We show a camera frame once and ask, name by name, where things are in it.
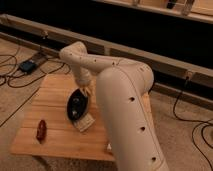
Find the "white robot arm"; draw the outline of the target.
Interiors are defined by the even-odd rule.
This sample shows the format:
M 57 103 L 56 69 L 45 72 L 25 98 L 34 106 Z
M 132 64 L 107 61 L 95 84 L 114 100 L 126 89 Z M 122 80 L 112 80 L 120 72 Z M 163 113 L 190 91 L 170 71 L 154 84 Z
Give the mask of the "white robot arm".
M 136 60 L 95 55 L 78 41 L 62 48 L 60 58 L 86 87 L 96 75 L 96 104 L 112 147 L 118 171 L 169 171 L 142 96 L 154 82 L 149 65 Z

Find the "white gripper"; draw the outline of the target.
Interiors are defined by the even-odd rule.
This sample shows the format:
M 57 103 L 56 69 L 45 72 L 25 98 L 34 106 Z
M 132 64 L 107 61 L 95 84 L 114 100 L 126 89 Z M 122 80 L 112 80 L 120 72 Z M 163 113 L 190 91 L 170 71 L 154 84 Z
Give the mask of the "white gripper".
M 81 93 L 86 96 L 85 94 L 85 87 L 87 86 L 87 94 L 92 98 L 94 96 L 94 88 L 92 85 L 89 85 L 91 82 L 92 76 L 89 70 L 80 68 L 76 72 L 75 80 L 77 85 L 80 87 Z

